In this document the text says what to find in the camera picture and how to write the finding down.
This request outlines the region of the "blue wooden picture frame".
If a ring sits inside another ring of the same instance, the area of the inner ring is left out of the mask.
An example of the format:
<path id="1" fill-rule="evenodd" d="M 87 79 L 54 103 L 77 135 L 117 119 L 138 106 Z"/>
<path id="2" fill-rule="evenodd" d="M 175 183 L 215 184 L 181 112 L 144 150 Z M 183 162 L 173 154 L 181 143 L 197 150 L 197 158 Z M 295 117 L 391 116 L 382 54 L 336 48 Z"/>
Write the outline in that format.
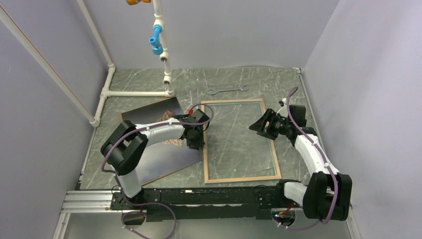
<path id="1" fill-rule="evenodd" d="M 274 142 L 249 129 L 266 111 L 263 99 L 204 101 L 202 110 L 213 115 L 204 133 L 206 184 L 281 179 Z"/>

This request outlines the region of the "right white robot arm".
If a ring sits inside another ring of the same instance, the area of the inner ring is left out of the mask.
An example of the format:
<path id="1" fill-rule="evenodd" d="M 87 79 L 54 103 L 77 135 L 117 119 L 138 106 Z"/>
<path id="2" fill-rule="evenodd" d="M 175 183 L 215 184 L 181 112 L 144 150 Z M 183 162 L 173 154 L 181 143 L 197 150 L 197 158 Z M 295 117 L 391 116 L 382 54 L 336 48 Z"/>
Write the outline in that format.
<path id="1" fill-rule="evenodd" d="M 307 126 L 304 106 L 285 105 L 278 112 L 267 109 L 249 129 L 271 140 L 285 136 L 299 152 L 310 173 L 308 184 L 280 180 L 274 193 L 277 205 L 285 207 L 293 201 L 302 207 L 309 219 L 347 219 L 352 179 L 340 173 L 322 150 L 315 129 Z"/>

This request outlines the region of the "landscape photo print board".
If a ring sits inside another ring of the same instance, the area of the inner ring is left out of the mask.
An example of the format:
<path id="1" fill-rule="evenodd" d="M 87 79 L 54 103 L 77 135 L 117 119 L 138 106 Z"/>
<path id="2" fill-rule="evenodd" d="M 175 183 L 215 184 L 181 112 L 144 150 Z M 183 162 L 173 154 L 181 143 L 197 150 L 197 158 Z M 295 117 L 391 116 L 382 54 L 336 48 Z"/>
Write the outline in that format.
<path id="1" fill-rule="evenodd" d="M 168 120 L 183 113 L 177 98 L 172 97 L 123 112 L 120 114 L 120 119 L 129 120 L 133 124 L 149 124 Z M 146 185 L 202 160 L 201 153 L 198 150 L 189 149 L 186 140 L 172 139 L 147 147 L 136 172 L 141 185 Z"/>

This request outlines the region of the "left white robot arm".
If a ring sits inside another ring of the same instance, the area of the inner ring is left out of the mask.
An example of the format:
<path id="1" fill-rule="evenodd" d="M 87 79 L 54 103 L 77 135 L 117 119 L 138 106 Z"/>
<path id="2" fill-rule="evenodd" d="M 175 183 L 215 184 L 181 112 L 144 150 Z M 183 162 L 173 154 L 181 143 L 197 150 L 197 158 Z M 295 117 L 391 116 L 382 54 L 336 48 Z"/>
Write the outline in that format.
<path id="1" fill-rule="evenodd" d="M 204 133 L 212 118 L 196 109 L 155 123 L 125 120 L 118 125 L 102 145 L 101 154 L 130 209 L 142 205 L 143 185 L 200 161 Z"/>

